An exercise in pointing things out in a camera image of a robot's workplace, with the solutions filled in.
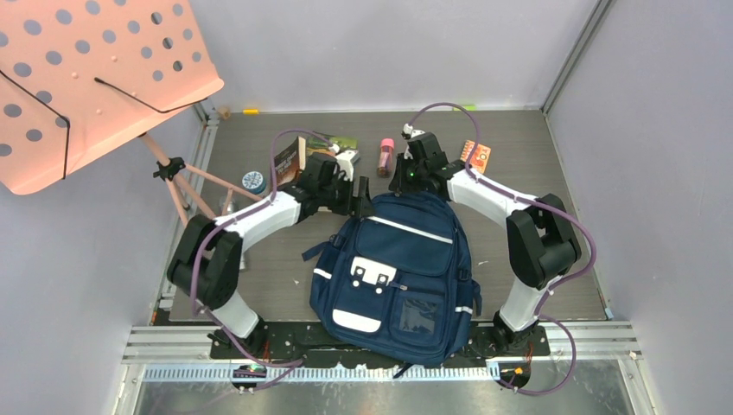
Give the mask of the pink capped tube bottle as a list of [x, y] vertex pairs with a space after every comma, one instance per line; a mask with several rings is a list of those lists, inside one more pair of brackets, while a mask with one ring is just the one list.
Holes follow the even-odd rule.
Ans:
[[383, 138], [379, 145], [378, 177], [387, 178], [393, 172], [393, 152], [395, 143], [392, 138]]

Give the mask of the navy blue student backpack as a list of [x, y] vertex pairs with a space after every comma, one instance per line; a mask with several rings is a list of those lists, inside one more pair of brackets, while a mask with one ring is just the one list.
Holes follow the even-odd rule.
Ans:
[[316, 258], [311, 309], [334, 338], [412, 365], [436, 367], [468, 344], [481, 287], [449, 203], [428, 192], [373, 198]]

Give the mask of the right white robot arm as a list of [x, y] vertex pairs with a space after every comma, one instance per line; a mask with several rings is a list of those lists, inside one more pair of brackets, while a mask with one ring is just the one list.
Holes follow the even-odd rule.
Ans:
[[532, 336], [552, 286], [582, 256], [571, 216], [553, 194], [522, 194], [461, 160], [451, 162], [430, 132], [405, 124], [402, 136], [407, 148], [397, 156], [391, 191], [430, 192], [472, 208], [506, 230], [515, 279], [489, 334], [497, 350], [517, 354]]

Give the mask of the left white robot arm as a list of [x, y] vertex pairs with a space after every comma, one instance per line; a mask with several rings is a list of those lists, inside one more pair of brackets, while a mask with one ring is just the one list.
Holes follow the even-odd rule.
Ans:
[[265, 324], [238, 291], [242, 254], [323, 208], [344, 216], [373, 215], [369, 180], [354, 175], [351, 156], [351, 151], [314, 153], [295, 180], [263, 200], [214, 219], [197, 214], [186, 225], [166, 277], [188, 295], [194, 312], [209, 313], [233, 335], [233, 348], [245, 358], [264, 350]]

